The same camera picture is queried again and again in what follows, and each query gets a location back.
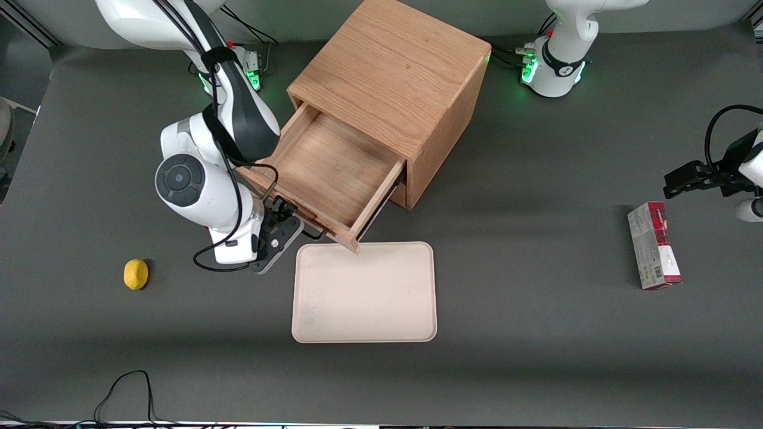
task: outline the open drawer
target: open drawer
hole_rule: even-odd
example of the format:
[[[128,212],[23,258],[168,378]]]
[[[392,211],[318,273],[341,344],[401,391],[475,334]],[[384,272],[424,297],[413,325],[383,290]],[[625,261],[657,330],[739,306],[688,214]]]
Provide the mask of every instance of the open drawer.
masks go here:
[[[260,162],[278,169],[272,198],[296,205],[299,218],[355,253],[405,164],[376,140],[308,103],[284,126],[273,155]],[[274,177],[257,167],[238,172],[261,192]]]

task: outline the power cord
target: power cord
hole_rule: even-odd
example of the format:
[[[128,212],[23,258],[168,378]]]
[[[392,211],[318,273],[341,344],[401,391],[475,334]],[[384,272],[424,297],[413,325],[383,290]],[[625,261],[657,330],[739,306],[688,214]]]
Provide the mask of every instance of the power cord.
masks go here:
[[[713,136],[713,128],[721,116],[732,110],[746,110],[757,113],[758,115],[763,115],[763,108],[757,108],[751,105],[730,105],[720,109],[720,111],[716,113],[715,116],[713,116],[713,119],[711,119],[710,123],[707,125],[707,132],[705,133],[705,162],[710,167],[710,170],[713,171],[713,176],[715,176],[717,181],[721,182],[724,186],[727,186],[736,191],[743,191],[738,186],[731,183],[726,177],[721,175],[718,167],[715,165],[715,163],[713,163],[713,158],[710,154],[710,138]]]
[[[97,429],[109,429],[113,427],[133,427],[133,428],[146,427],[145,424],[112,424],[112,423],[103,421],[101,419],[101,411],[103,410],[104,405],[106,405],[106,402],[108,402],[108,400],[111,398],[111,395],[114,394],[114,389],[116,389],[117,384],[119,384],[119,382],[123,378],[127,376],[131,376],[132,374],[138,374],[138,373],[143,374],[143,376],[146,378],[146,389],[148,390],[148,413],[147,413],[148,421],[153,425],[153,427],[157,427],[157,428],[172,427],[169,424],[163,424],[158,422],[158,421],[167,421],[167,420],[163,420],[162,418],[159,418],[159,416],[156,415],[156,411],[154,411],[153,390],[151,389],[151,379],[149,378],[148,373],[142,369],[136,369],[134,371],[124,373],[121,376],[117,377],[117,379],[111,384],[111,388],[109,388],[106,396],[98,403],[98,405],[95,406],[95,410],[93,410],[92,420],[81,420],[72,424],[57,424],[50,421],[28,421],[28,420],[19,418],[17,415],[6,410],[0,410],[0,418],[6,421],[18,422],[19,423],[18,425],[12,426],[14,429],[83,429],[84,427],[94,427]],[[175,425],[182,425],[180,423],[177,423],[176,421],[169,421],[169,423],[175,424]]]
[[[540,30],[538,30],[538,35],[541,36],[543,33],[546,32],[546,30],[551,27],[551,25],[556,22],[556,14],[554,12],[551,12],[551,14],[546,18],[546,20],[541,24]]]
[[[754,16],[755,16],[755,14],[757,14],[757,13],[758,13],[758,11],[760,11],[760,10],[761,10],[761,8],[763,8],[763,3],[761,3],[760,5],[758,5],[758,7],[757,7],[757,8],[755,8],[755,10],[754,10],[754,11],[750,12],[750,13],[747,15],[747,18],[745,18],[745,19],[750,19],[750,18],[754,17]]]
[[[274,44],[278,44],[278,41],[276,39],[274,39],[273,36],[271,36],[270,34],[267,34],[265,31],[258,30],[257,28],[253,27],[252,25],[247,24],[243,19],[239,18],[239,16],[236,15],[236,12],[230,10],[230,8],[228,6],[224,5],[220,10],[224,14],[226,14],[229,17],[231,17],[232,19],[234,19],[235,21],[238,21],[239,24],[243,25],[247,30],[249,30],[249,32],[251,34],[254,34],[254,36],[257,37],[261,43],[264,44],[265,41],[263,40],[262,37],[259,36],[259,34],[269,38],[270,40],[273,41]]]
[[[514,52],[514,50],[510,50],[510,49],[507,49],[505,47],[498,46],[497,44],[494,44],[493,42],[491,42],[491,41],[489,41],[489,40],[487,40],[487,39],[485,39],[483,37],[480,37],[479,39],[484,41],[484,42],[488,42],[490,44],[490,48],[491,48],[490,58],[491,59],[495,58],[496,60],[501,61],[502,63],[507,64],[508,66],[512,66],[512,67],[521,67],[522,66],[522,64],[519,64],[519,63],[516,63],[516,62],[511,62],[511,61],[509,61],[509,60],[507,60],[507,59],[505,59],[502,56],[497,54],[497,53],[508,53],[510,55],[516,55],[516,52]]]
[[[268,67],[270,67],[270,48],[273,47],[273,44],[268,44],[268,53],[265,55],[265,66],[262,68],[262,72],[268,71]]]
[[[196,49],[199,55],[202,55],[204,53],[204,49],[201,45],[201,41],[196,37],[196,33],[193,32],[191,29],[191,26],[188,25],[188,22],[183,18],[183,16],[175,9],[175,7],[170,4],[167,0],[153,0],[154,4],[159,7],[159,9],[164,12],[164,14],[169,18],[170,21],[180,30],[181,33],[188,39],[188,41],[191,43],[191,45]],[[214,112],[214,116],[217,117],[217,76],[216,76],[216,70],[215,67],[218,67],[218,65],[214,65],[212,69],[209,70],[209,76],[210,76],[210,84],[212,86],[212,111]],[[230,233],[223,239],[218,241],[217,243],[213,243],[209,246],[206,246],[196,252],[192,258],[193,263],[198,266],[199,268],[206,269],[207,271],[212,271],[214,273],[233,273],[236,271],[241,271],[242,269],[249,268],[250,263],[246,263],[242,266],[237,266],[234,268],[214,268],[212,266],[206,266],[203,263],[198,261],[198,257],[204,253],[207,253],[209,250],[214,249],[217,246],[220,246],[221,244],[227,242],[235,233],[238,231],[239,226],[241,225],[241,214],[243,211],[243,203],[241,201],[241,192],[239,190],[238,181],[236,180],[236,176],[233,174],[233,170],[230,168],[230,163],[228,162],[228,157],[225,154],[225,151],[220,146],[220,142],[217,141],[217,138],[212,136],[212,141],[214,141],[214,145],[217,147],[217,150],[220,151],[220,154],[223,157],[223,163],[225,164],[225,170],[228,172],[228,176],[230,177],[230,182],[233,185],[233,190],[236,193],[236,207],[237,207],[237,216],[236,216],[236,226],[233,227],[232,230],[230,230]],[[270,166],[268,164],[251,164],[251,166],[260,166],[272,169],[275,172],[275,179],[273,180],[273,183],[270,185],[268,191],[263,196],[263,201],[269,196],[270,192],[275,187],[275,184],[278,182],[278,170],[274,166]]]

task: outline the beige tray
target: beige tray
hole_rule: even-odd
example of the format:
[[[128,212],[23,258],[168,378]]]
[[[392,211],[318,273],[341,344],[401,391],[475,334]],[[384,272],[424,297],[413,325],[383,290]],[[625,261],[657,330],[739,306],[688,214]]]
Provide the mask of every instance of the beige tray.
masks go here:
[[[437,333],[432,247],[339,244],[297,252],[291,335],[300,343],[407,343]]]

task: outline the green led light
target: green led light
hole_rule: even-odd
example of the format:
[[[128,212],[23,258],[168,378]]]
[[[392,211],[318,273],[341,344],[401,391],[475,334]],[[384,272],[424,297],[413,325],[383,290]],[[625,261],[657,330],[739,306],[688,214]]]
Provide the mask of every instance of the green led light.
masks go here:
[[[244,72],[249,83],[252,85],[255,91],[259,91],[259,73],[257,72]]]
[[[204,92],[211,94],[212,92],[209,90],[209,84],[206,80],[204,80],[203,77],[201,77],[201,73],[198,74],[198,79],[201,80],[201,83],[204,84]]]
[[[575,78],[575,83],[580,82],[580,77],[583,76],[583,68],[585,68],[585,61],[580,65],[580,71],[578,71],[578,77]]]
[[[532,82],[533,77],[535,77],[536,70],[538,70],[538,60],[533,58],[532,61],[530,61],[528,64],[524,66],[524,69],[522,70],[522,80],[525,83]]]

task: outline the black cable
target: black cable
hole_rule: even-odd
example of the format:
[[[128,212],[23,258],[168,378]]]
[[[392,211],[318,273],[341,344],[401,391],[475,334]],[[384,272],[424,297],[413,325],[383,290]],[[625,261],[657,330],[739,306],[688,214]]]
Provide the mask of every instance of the black cable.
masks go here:
[[[757,108],[751,105],[730,105],[720,109],[720,111],[716,113],[715,116],[713,116],[713,119],[711,119],[710,123],[707,125],[707,132],[705,133],[705,162],[707,162],[707,165],[713,171],[713,176],[715,176],[717,181],[731,189],[744,192],[743,189],[740,189],[738,186],[731,183],[726,177],[721,176],[720,171],[718,170],[718,166],[713,163],[713,157],[710,154],[710,138],[713,136],[713,128],[715,127],[715,124],[718,122],[720,117],[723,116],[723,114],[732,110],[746,110],[757,113],[758,115],[763,115],[763,108]]]
[[[758,13],[758,11],[759,11],[759,10],[761,10],[761,8],[763,8],[763,3],[761,3],[760,5],[758,5],[758,7],[757,7],[757,8],[755,8],[755,10],[754,10],[754,11],[750,12],[750,15],[747,15],[747,18],[746,18],[746,19],[750,19],[750,18],[752,18],[753,16],[755,16],[755,14],[757,14],[757,13]]]
[[[3,9],[3,8],[2,8],[2,6],[0,6],[0,11],[2,11],[2,13],[3,13],[5,16],[7,16],[8,18],[10,18],[10,19],[11,19],[11,21],[15,22],[17,26],[19,26],[20,28],[23,28],[23,29],[24,29],[24,32],[25,32],[26,34],[28,34],[28,35],[29,35],[31,38],[35,39],[35,40],[36,40],[36,41],[37,41],[39,44],[43,45],[44,47],[47,47],[47,45],[45,44],[45,42],[43,42],[42,40],[40,40],[39,38],[37,38],[37,36],[35,36],[35,35],[34,35],[34,33],[32,33],[31,31],[29,31],[27,28],[25,28],[25,27],[24,27],[24,25],[22,25],[22,24],[21,24],[21,22],[19,22],[19,21],[18,21],[16,18],[14,18],[14,17],[13,17],[13,15],[9,14],[9,13],[8,13],[8,12],[7,12],[5,9]]]
[[[31,427],[59,427],[58,424],[50,423],[46,421],[24,420],[23,418],[18,417],[16,414],[13,414],[10,411],[6,411],[6,410],[0,410],[0,418],[3,418],[4,420],[9,420],[9,421],[16,421],[18,423],[26,424],[27,426],[31,426]]]
[[[540,30],[538,30],[538,35],[543,35],[543,33],[546,31],[548,27],[551,27],[551,24],[556,21],[556,14],[554,12],[551,12],[551,14],[546,18],[546,20],[543,22],[543,24],[540,25]]]
[[[38,25],[39,22],[37,22],[37,20],[35,20],[34,17],[31,17],[31,15],[29,15],[29,12],[27,12],[23,8],[21,10],[19,10],[20,6],[17,7],[17,5],[14,5],[13,2],[5,2],[5,3],[8,6],[11,6],[11,8],[13,10],[15,10],[17,14],[19,14],[21,17],[26,19],[27,22],[29,22],[29,24],[32,24],[32,27],[34,27],[34,29],[37,30],[37,32],[42,34],[43,37],[48,39],[50,44],[52,44],[53,46],[61,46],[61,45],[63,45],[61,43],[61,40],[57,40],[57,39],[54,40],[53,37],[52,37],[53,35],[49,31],[47,31],[46,29],[42,28],[42,24]]]
[[[257,33],[260,33],[261,35],[263,35],[263,36],[269,38],[270,40],[272,40],[274,44],[278,44],[278,41],[273,36],[271,36],[270,34],[267,34],[265,31],[261,31],[261,30],[257,29],[256,27],[247,24],[243,19],[239,18],[239,16],[236,15],[236,12],[232,11],[228,6],[223,6],[220,10],[224,14],[226,14],[229,17],[233,18],[234,20],[238,21],[240,24],[242,24],[244,27],[246,27],[253,34],[256,31]],[[262,43],[265,43],[265,41],[259,35],[257,35],[257,34],[254,34],[254,35],[257,36],[259,41],[261,41]]]
[[[209,71],[210,81],[212,84],[212,110],[214,111],[215,116],[217,116],[217,77],[214,70]],[[214,145],[217,146],[217,149],[220,151],[220,154],[223,156],[223,163],[225,164],[225,170],[228,171],[228,176],[230,177],[230,182],[233,184],[233,190],[236,193],[236,226],[233,227],[232,230],[228,233],[227,236],[225,236],[224,239],[218,241],[217,243],[212,243],[209,246],[204,247],[203,249],[196,252],[193,256],[193,263],[196,264],[199,268],[206,269],[207,271],[212,271],[214,273],[233,273],[236,271],[241,271],[242,269],[249,268],[249,263],[245,263],[242,266],[237,266],[234,268],[214,268],[213,266],[206,266],[203,263],[198,262],[198,257],[204,253],[207,253],[208,251],[214,249],[217,246],[220,246],[221,244],[227,242],[230,240],[230,238],[238,231],[239,226],[241,225],[241,212],[243,211],[243,203],[241,202],[241,191],[238,188],[238,181],[236,180],[236,176],[233,174],[233,170],[230,168],[230,163],[228,162],[227,157],[225,156],[225,151],[223,151],[223,148],[220,146],[220,143],[217,142],[217,139],[212,136],[212,141],[214,141]]]
[[[273,47],[273,44],[268,44],[268,52],[265,55],[265,66],[262,68],[262,72],[268,71],[268,67],[270,67],[270,48]]]
[[[488,39],[485,39],[484,37],[478,37],[479,40],[482,40],[484,42],[488,42],[490,44],[490,47],[494,50],[504,52],[504,53],[515,53],[513,49],[507,49],[505,47],[500,47],[497,44],[494,44],[493,42],[489,41]]]
[[[153,0],[154,4],[157,5],[169,18],[170,21],[178,28],[178,30],[183,33],[183,35],[188,39],[188,41],[191,43],[191,45],[194,47],[194,49],[197,50],[199,55],[202,55],[204,53],[204,49],[201,46],[201,41],[196,37],[196,34],[191,29],[191,26],[188,25],[188,22],[182,17],[182,15],[175,9],[172,4],[170,4],[167,0]],[[212,86],[212,111],[214,112],[215,116],[217,116],[217,74],[216,70],[214,69],[214,66],[212,69],[208,70],[209,76],[210,76],[210,84]],[[241,214],[243,212],[243,203],[241,200],[241,192],[239,190],[238,181],[236,180],[236,176],[233,174],[233,170],[230,168],[230,163],[227,160],[227,156],[225,154],[225,151],[220,146],[220,143],[217,141],[217,139],[212,137],[212,141],[214,141],[215,146],[217,147],[217,150],[220,151],[220,154],[223,157],[223,162],[225,164],[225,170],[228,172],[228,176],[230,177],[230,181],[233,184],[233,190],[236,193],[236,206],[237,206],[237,216],[236,216],[236,226],[233,227],[233,229],[228,233],[228,235],[218,241],[217,243],[213,243],[209,246],[206,246],[196,252],[193,256],[193,263],[198,266],[199,268],[206,269],[207,271],[212,271],[214,273],[233,273],[236,271],[241,271],[242,269],[249,268],[249,263],[246,263],[242,266],[237,266],[234,268],[214,268],[212,266],[206,266],[203,263],[200,263],[198,261],[198,257],[204,253],[207,253],[209,250],[214,249],[217,246],[220,246],[221,244],[227,242],[237,231],[239,226],[241,225]],[[265,193],[265,198],[270,194],[272,189],[275,187],[275,184],[278,182],[278,170],[274,166],[270,166],[267,164],[252,164],[252,166],[264,166],[266,168],[270,168],[275,172],[275,180],[273,181],[273,184],[271,184],[268,191]]]
[[[498,61],[501,61],[502,63],[504,63],[504,64],[507,64],[508,66],[512,66],[512,67],[521,67],[521,66],[522,66],[522,65],[521,65],[521,64],[519,64],[519,63],[512,63],[511,61],[509,61],[509,60],[507,60],[507,59],[505,59],[505,58],[502,58],[502,57],[501,57],[501,56],[499,56],[499,55],[496,55],[496,53],[495,53],[495,52],[493,52],[493,53],[490,55],[490,58],[495,58],[496,60],[498,60]]]
[[[191,43],[194,50],[196,50],[199,55],[203,54],[204,48],[201,46],[201,42],[199,41],[198,37],[196,37],[196,33],[193,32],[191,26],[188,25],[188,22],[182,17],[180,12],[178,12],[177,9],[175,9],[175,7],[167,0],[153,0],[153,3],[164,13],[164,15],[175,25],[175,27],[177,27],[178,31],[180,31],[183,36],[188,39],[188,42]]]
[[[230,425],[220,425],[218,423],[202,426],[199,427],[197,424],[192,423],[178,423],[175,421],[170,421],[168,423],[170,424],[162,424],[158,421],[146,421],[146,422],[136,422],[136,423],[114,423],[105,421],[102,423],[97,423],[92,420],[83,420],[78,421],[76,423],[71,424],[57,424],[52,421],[35,421],[31,422],[31,424],[24,424],[20,421],[16,421],[19,424],[0,424],[0,427],[6,427],[8,429],[146,429],[147,427],[151,427],[154,429],[178,429],[178,428],[188,428],[188,429],[231,429],[235,427],[251,427],[252,429],[257,429],[258,424],[238,424],[236,426],[230,426]]]
[[[224,8],[222,8],[222,9],[220,9],[220,10],[221,10],[221,11],[222,11],[224,14],[226,14],[226,15],[228,15],[229,17],[231,17],[232,19],[234,19],[235,21],[237,21],[237,22],[240,22],[240,23],[241,23],[241,21],[237,20],[237,19],[236,19],[236,18],[235,18],[233,15],[231,15],[230,13],[228,13],[228,11],[226,11]],[[259,39],[259,42],[260,42],[261,44],[264,44],[264,43],[265,43],[265,40],[264,40],[262,37],[260,37],[260,36],[259,36],[259,34],[257,34],[257,33],[256,33],[255,31],[253,31],[251,28],[249,28],[249,25],[247,25],[247,24],[243,24],[243,26],[244,26],[244,28],[246,28],[246,29],[247,29],[247,30],[248,30],[248,31],[249,31],[251,34],[254,34],[254,37],[257,37],[257,38]]]
[[[99,424],[105,423],[103,420],[100,419],[101,417],[101,410],[103,409],[103,406],[108,402],[108,400],[111,398],[111,395],[114,393],[114,389],[116,389],[117,384],[127,376],[130,376],[132,374],[143,374],[143,376],[146,378],[146,389],[148,390],[148,409],[147,409],[147,417],[148,421],[151,423],[162,426],[161,424],[158,424],[156,421],[162,421],[162,418],[159,418],[159,416],[156,415],[156,411],[154,411],[154,405],[153,405],[153,390],[151,389],[151,379],[148,376],[148,373],[142,369],[136,369],[134,371],[130,371],[128,373],[124,373],[121,376],[117,377],[116,380],[111,384],[111,388],[109,388],[108,393],[106,396],[98,403],[98,405],[95,406],[95,410],[93,410],[93,421]]]
[[[310,234],[309,232],[307,232],[307,230],[302,230],[302,235],[304,235],[305,237],[307,237],[307,238],[309,238],[311,240],[318,241],[321,238],[323,238],[324,235],[326,235],[326,230],[322,230],[320,232],[320,234],[318,234],[318,235],[313,235],[313,234]]]

